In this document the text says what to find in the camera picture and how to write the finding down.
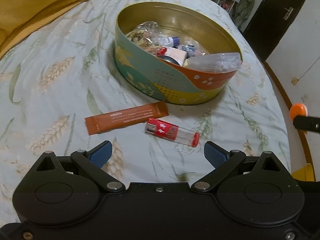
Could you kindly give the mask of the orange tube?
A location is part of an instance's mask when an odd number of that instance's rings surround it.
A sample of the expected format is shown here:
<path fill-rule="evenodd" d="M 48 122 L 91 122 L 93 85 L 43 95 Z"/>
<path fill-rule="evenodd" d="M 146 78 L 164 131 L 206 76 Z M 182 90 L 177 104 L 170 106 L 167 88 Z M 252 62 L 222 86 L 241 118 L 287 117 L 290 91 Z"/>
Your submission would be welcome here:
<path fill-rule="evenodd" d="M 293 121 L 297 116 L 308 116 L 308 109 L 303 103 L 296 103 L 292 105 L 289 111 L 290 119 Z"/>

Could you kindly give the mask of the brown snack bar sachet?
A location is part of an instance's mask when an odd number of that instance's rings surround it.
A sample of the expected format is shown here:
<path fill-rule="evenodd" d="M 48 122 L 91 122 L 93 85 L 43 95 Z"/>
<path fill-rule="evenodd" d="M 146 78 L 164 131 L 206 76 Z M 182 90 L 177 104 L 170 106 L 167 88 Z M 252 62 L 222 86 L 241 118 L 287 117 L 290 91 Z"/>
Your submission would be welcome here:
<path fill-rule="evenodd" d="M 105 133 L 114 129 L 146 122 L 150 118 L 162 118 L 169 115 L 164 101 L 122 109 L 110 113 L 85 118 L 89 135 Z"/>

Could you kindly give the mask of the clear plastic toothpick box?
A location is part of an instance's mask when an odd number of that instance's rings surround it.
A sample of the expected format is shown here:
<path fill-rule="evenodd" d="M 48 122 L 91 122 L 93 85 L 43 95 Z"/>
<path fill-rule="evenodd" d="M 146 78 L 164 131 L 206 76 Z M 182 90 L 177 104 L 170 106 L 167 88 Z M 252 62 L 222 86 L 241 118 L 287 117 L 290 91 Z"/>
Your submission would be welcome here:
<path fill-rule="evenodd" d="M 228 73 L 242 67 L 239 53 L 217 53 L 195 56 L 185 60 L 184 67 L 206 73 Z"/>

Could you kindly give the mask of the clear bag with blue accessories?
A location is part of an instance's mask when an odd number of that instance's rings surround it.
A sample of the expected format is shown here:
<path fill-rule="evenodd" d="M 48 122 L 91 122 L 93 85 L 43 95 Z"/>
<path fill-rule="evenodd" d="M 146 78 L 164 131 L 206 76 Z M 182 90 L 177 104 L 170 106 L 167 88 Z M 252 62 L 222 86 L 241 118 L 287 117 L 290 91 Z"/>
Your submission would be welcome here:
<path fill-rule="evenodd" d="M 187 56 L 186 58 L 189 59 L 191 57 L 196 57 L 196 56 L 204 56 L 206 55 L 205 51 L 200 50 L 196 46 L 192 44 L 187 44 L 187 45 L 178 45 L 177 49 L 185 51 Z"/>

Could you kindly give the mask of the clear bag with brown trinkets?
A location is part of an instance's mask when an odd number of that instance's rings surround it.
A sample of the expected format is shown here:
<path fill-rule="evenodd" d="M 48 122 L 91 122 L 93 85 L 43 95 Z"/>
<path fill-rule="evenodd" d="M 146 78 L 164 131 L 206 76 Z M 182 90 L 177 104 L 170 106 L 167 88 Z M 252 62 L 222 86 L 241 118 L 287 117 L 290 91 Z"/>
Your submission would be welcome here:
<path fill-rule="evenodd" d="M 126 35 L 127 39 L 144 51 L 156 55 L 162 48 L 162 33 L 157 22 L 147 21 L 139 24 Z"/>

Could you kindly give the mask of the white purple cream tube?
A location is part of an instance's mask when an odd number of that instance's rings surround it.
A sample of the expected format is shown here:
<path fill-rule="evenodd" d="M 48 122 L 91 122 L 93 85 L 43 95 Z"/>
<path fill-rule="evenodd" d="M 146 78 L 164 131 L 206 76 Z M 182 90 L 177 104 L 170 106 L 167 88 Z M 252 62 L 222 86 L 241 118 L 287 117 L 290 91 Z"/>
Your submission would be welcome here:
<path fill-rule="evenodd" d="M 180 45 L 180 38 L 177 36 L 167 36 L 161 39 L 161 45 L 165 47 L 176 47 Z"/>

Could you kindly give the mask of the yellow object on floor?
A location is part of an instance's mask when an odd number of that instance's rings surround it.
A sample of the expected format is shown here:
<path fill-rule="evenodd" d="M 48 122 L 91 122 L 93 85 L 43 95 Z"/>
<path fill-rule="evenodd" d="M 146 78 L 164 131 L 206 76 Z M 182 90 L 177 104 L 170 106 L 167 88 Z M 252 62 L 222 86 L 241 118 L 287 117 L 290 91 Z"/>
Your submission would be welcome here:
<path fill-rule="evenodd" d="M 313 166 L 310 163 L 307 163 L 302 168 L 292 173 L 293 178 L 300 181 L 312 181 L 315 182 L 315 174 Z"/>

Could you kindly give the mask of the floral bed quilt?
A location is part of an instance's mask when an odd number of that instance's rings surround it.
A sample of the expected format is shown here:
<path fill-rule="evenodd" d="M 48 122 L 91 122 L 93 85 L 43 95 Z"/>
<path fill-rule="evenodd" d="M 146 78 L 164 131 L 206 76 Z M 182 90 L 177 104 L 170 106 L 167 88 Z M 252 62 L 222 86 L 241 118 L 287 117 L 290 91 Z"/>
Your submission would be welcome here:
<path fill-rule="evenodd" d="M 169 105 L 166 120 L 199 132 L 191 148 L 144 132 L 144 124 L 90 136 L 85 118 L 152 103 L 113 59 L 116 16 L 138 2 L 168 2 L 200 12 L 236 40 L 242 68 L 218 96 L 198 106 Z M 287 129 L 272 84 L 231 18 L 209 0 L 90 0 L 31 34 L 1 59 L 1 224 L 17 222 L 16 186 L 46 150 L 68 155 L 104 140 L 113 146 L 104 170 L 124 184 L 193 183 L 212 170 L 208 140 L 247 155 L 264 150 L 290 168 Z"/>

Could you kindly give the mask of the round decorated metal tin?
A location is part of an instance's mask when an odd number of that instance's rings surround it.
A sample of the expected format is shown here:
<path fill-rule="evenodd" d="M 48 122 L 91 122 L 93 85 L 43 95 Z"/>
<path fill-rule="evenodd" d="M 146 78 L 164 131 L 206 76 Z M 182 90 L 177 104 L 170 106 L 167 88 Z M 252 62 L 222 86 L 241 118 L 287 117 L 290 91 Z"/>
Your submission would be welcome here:
<path fill-rule="evenodd" d="M 242 67 L 237 42 L 221 25 L 180 5 L 142 2 L 117 16 L 114 57 L 123 78 L 176 105 L 212 100 Z"/>

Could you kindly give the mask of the dark door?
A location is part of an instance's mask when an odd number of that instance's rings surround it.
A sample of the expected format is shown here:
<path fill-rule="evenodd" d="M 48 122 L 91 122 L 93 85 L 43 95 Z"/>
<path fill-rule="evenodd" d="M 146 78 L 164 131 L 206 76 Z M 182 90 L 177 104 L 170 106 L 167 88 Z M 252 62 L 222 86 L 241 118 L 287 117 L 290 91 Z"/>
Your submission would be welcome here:
<path fill-rule="evenodd" d="M 261 61 L 271 55 L 298 15 L 305 0 L 262 0 L 244 31 L 244 38 Z"/>

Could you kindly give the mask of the green hanging jacket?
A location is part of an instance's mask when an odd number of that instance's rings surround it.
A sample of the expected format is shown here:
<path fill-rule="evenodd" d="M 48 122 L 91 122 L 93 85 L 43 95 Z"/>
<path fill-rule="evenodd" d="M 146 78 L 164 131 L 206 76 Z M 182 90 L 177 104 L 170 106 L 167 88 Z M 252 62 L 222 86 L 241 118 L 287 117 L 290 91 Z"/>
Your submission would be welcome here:
<path fill-rule="evenodd" d="M 255 0 L 240 0 L 238 3 L 233 5 L 233 9 L 231 10 L 231 19 L 238 29 L 240 29 L 248 20 L 254 4 Z"/>

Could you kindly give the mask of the yellow fleece blanket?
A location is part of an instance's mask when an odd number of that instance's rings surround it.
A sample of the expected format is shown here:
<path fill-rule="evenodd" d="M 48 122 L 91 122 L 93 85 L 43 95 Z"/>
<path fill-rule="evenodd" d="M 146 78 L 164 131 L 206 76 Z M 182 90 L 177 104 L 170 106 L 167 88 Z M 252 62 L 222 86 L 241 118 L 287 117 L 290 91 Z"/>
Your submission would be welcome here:
<path fill-rule="evenodd" d="M 1 0 L 1 57 L 83 1 L 86 0 Z"/>

